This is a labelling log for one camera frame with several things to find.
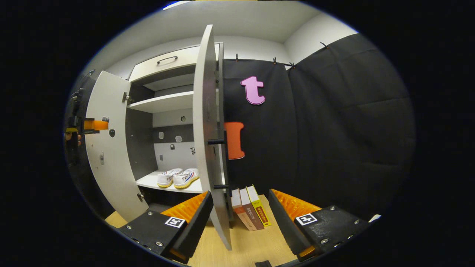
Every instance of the brown book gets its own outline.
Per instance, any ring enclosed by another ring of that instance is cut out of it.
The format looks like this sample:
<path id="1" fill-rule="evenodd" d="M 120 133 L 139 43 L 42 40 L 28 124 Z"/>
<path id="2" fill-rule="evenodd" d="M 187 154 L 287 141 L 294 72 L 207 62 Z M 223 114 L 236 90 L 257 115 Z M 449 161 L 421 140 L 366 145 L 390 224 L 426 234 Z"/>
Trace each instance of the brown book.
<path id="1" fill-rule="evenodd" d="M 256 230 L 256 227 L 254 226 L 254 224 L 252 224 L 251 219 L 249 218 L 249 215 L 246 213 L 246 211 L 242 207 L 241 194 L 239 193 L 239 189 L 234 189 L 232 191 L 231 206 L 233 207 L 234 212 L 241 219 L 241 221 L 244 223 L 244 225 L 247 227 L 249 231 Z"/>
<path id="2" fill-rule="evenodd" d="M 240 189 L 239 193 L 241 195 L 241 205 L 249 216 L 252 224 L 254 224 L 257 230 L 264 229 L 264 225 L 262 224 L 261 219 L 259 219 L 256 210 L 252 206 L 246 188 Z"/>

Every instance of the drawer handle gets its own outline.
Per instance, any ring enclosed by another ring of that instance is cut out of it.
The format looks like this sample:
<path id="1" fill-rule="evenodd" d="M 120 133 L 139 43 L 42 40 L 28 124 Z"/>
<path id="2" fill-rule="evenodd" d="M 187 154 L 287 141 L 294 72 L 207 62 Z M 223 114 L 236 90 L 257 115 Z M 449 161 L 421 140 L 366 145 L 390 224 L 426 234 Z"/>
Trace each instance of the drawer handle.
<path id="1" fill-rule="evenodd" d="M 157 64 L 160 64 L 160 61 L 166 60 L 166 59 L 169 59 L 169 58 L 177 59 L 178 57 L 177 56 L 172 56 L 172 57 L 167 57 L 167 58 L 164 58 L 164 59 L 160 59 L 159 61 L 157 61 Z"/>

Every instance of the ceiling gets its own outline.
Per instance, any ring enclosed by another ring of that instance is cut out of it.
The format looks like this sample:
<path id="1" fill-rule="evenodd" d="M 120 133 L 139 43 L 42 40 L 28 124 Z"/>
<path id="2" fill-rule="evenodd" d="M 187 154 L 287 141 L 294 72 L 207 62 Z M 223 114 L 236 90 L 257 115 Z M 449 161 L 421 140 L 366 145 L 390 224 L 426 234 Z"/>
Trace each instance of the ceiling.
<path id="1" fill-rule="evenodd" d="M 299 1 L 191 1 L 155 12 L 109 42 L 89 66 L 107 68 L 141 50 L 200 37 L 213 24 L 215 36 L 243 36 L 284 43 L 321 12 Z"/>

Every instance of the wooden floor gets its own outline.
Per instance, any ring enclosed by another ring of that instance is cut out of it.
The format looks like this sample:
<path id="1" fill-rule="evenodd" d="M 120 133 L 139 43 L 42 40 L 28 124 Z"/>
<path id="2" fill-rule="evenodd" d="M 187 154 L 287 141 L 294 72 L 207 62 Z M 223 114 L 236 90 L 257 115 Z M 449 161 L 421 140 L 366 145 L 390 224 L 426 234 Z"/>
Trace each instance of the wooden floor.
<path id="1" fill-rule="evenodd" d="M 249 231 L 235 214 L 237 220 L 230 229 L 232 251 L 229 251 L 224 247 L 214 227 L 208 224 L 188 265 L 255 267 L 256 262 L 268 260 L 272 266 L 276 266 L 297 259 L 280 232 L 269 202 L 264 195 L 260 195 L 259 198 L 272 223 L 271 226 L 262 230 Z M 115 227 L 121 227 L 126 223 L 117 212 L 109 216 L 106 221 Z"/>

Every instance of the book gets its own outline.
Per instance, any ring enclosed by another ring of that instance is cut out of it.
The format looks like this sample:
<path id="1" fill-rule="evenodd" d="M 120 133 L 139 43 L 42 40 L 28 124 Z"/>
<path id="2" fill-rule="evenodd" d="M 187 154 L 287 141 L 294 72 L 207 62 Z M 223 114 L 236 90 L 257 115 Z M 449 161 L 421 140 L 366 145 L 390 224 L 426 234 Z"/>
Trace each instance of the book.
<path id="1" fill-rule="evenodd" d="M 249 215 L 246 213 L 241 204 L 241 194 L 239 193 L 239 188 L 232 191 L 231 197 L 231 206 L 233 207 L 234 212 L 241 219 L 244 225 L 249 231 L 257 230 L 254 224 L 252 224 Z"/>
<path id="2" fill-rule="evenodd" d="M 246 211 L 249 218 L 251 219 L 252 224 L 256 227 L 257 230 L 264 229 L 264 225 L 259 219 L 259 216 L 257 215 L 256 210 L 254 210 L 251 200 L 249 199 L 249 195 L 247 194 L 247 189 L 246 188 L 240 189 L 239 193 L 241 195 L 241 205 Z"/>
<path id="3" fill-rule="evenodd" d="M 267 217 L 264 207 L 262 206 L 261 199 L 257 195 L 256 188 L 254 187 L 254 185 L 251 185 L 249 187 L 246 186 L 246 189 L 249 195 L 249 200 L 251 201 L 252 206 L 256 210 L 257 216 L 259 216 L 259 219 L 261 220 L 262 224 L 265 227 L 270 226 L 271 223 L 269 221 L 269 218 Z"/>

